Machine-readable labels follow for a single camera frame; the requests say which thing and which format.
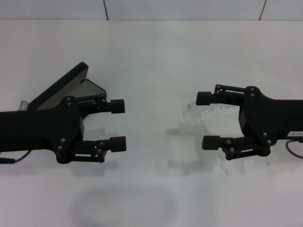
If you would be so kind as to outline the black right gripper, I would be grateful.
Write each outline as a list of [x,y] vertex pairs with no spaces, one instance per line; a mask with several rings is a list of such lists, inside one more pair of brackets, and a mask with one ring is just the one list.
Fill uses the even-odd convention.
[[244,136],[204,136],[202,149],[222,149],[227,160],[270,155],[278,140],[303,141],[303,101],[272,99],[257,87],[215,86],[214,92],[198,92],[196,105],[241,106],[239,123]]

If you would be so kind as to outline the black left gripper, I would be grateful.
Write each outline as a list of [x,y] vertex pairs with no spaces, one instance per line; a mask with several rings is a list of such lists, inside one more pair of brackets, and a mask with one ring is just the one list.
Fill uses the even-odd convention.
[[74,158],[71,149],[83,139],[76,98],[65,97],[49,109],[0,113],[0,151],[51,150],[60,164]]

